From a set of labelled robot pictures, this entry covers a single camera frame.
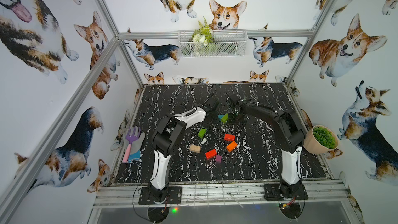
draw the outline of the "beige flower pot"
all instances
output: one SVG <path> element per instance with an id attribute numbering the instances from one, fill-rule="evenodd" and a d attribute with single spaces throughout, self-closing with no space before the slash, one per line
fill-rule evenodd
<path id="1" fill-rule="evenodd" d="M 334 149 L 329 149 L 324 147 L 323 145 L 321 145 L 316 138 L 314 137 L 314 135 L 312 134 L 312 130 L 315 127 L 323 127 L 326 128 L 329 132 L 331 132 L 331 135 L 334 137 L 335 141 L 336 141 L 336 147 L 334 149 L 336 149 L 339 146 L 339 139 L 337 138 L 337 136 L 334 134 L 334 132 L 332 132 L 329 128 L 321 126 L 321 125 L 317 125 L 311 128 L 311 130 L 307 133 L 307 137 L 304 139 L 304 148 L 312 154 L 321 154 L 324 152 L 329 152 L 332 151 Z"/>

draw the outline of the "red block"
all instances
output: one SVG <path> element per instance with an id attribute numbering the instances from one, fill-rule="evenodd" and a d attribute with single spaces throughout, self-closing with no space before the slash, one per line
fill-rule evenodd
<path id="1" fill-rule="evenodd" d="M 231 134 L 225 134 L 224 140 L 229 141 L 229 142 L 235 141 L 235 136 L 231 135 Z"/>
<path id="2" fill-rule="evenodd" d="M 217 156 L 217 151 L 216 150 L 211 150 L 210 152 L 206 152 L 206 158 L 207 160 Z"/>

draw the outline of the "green plant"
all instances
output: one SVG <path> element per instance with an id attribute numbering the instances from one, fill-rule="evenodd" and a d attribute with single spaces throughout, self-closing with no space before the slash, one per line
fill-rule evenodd
<path id="1" fill-rule="evenodd" d="M 336 140 L 331 135 L 331 132 L 329 132 L 326 128 L 314 127 L 312 133 L 316 138 L 316 141 L 318 141 L 318 143 L 320 143 L 324 147 L 329 149 L 334 149 L 336 147 Z"/>

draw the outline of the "potted plant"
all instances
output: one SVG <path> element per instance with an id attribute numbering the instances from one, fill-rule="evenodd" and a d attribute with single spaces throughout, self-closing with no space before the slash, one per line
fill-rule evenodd
<path id="1" fill-rule="evenodd" d="M 339 141 L 327 127 L 317 125 L 311 128 L 304 139 L 304 148 L 312 154 L 321 154 L 336 149 Z"/>

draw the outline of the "orange block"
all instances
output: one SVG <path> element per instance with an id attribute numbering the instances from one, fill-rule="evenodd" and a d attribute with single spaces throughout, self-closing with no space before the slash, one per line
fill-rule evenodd
<path id="1" fill-rule="evenodd" d="M 235 149 L 237 146 L 238 146 L 238 144 L 234 141 L 234 142 L 230 143 L 230 144 L 226 147 L 226 149 L 227 149 L 228 152 L 231 152 L 231 151 L 232 151 L 233 149 Z"/>
<path id="2" fill-rule="evenodd" d="M 215 149 L 211 150 L 210 152 L 206 152 L 207 160 L 217 156 L 217 151 Z"/>

